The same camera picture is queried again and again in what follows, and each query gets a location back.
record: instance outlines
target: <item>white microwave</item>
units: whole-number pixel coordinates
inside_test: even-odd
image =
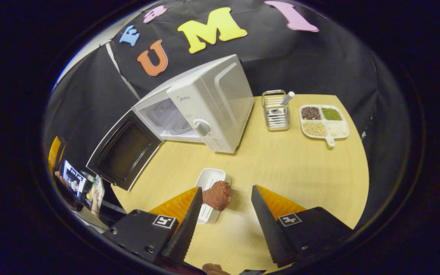
[[[234,153],[254,98],[237,55],[164,82],[142,98],[101,140],[87,167],[126,190],[163,141],[204,143]]]

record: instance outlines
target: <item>brown food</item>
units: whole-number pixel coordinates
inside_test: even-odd
[[[203,203],[218,211],[223,211],[231,200],[230,186],[225,181],[217,181],[210,189],[203,191]]]

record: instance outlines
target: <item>black fabric backdrop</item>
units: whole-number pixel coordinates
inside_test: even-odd
[[[410,146],[406,102],[388,68],[349,31],[334,21],[299,5],[296,10],[319,32],[287,28],[286,19],[263,1],[163,1],[168,10],[149,23],[143,12],[110,42],[120,72],[140,97],[164,81],[200,64],[237,54],[255,96],[271,89],[297,94],[334,94],[347,109],[368,159],[368,202],[358,226],[377,211],[394,189]],[[189,20],[207,22],[212,10],[230,7],[234,21],[247,30],[245,37],[221,41],[190,54],[189,43],[178,26]],[[130,25],[140,33],[134,47],[119,42]],[[137,57],[156,40],[168,56],[168,66],[157,76],[145,73]],[[51,96],[45,123],[45,151],[55,136],[68,142],[64,158],[84,169],[94,148],[110,127],[137,102],[113,66],[105,47],[82,59],[60,81]]]

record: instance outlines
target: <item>metal utensil holder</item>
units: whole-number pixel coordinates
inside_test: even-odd
[[[280,105],[286,97],[282,89],[262,93],[261,103],[267,130],[282,131],[290,128],[290,110],[288,104]]]

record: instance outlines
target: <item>sectioned plate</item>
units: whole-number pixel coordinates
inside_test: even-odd
[[[229,186],[232,186],[232,181],[230,180],[230,177],[225,174],[225,171],[213,168],[203,169],[194,186],[199,186],[202,191],[205,191],[210,189],[210,187],[213,186],[213,183],[216,183],[217,181],[225,181]],[[220,211],[213,209],[209,205],[203,204],[199,210],[197,223],[215,223],[219,215]]]
[[[302,116],[302,109],[305,107],[316,107],[318,108],[318,111],[320,113],[320,120],[304,120]],[[322,108],[333,108],[336,110],[339,115],[341,116],[342,120],[327,120],[324,117],[324,114],[322,112]],[[342,112],[337,108],[336,106],[332,105],[303,105],[300,107],[300,122],[302,124],[302,131],[305,135],[314,138],[314,139],[325,139],[327,144],[330,147],[335,146],[334,139],[344,139],[349,136],[349,125],[347,124],[347,120],[342,114]],[[305,124],[307,123],[321,123],[325,127],[325,132],[327,133],[326,136],[313,136],[311,134],[308,134],[305,131]]]

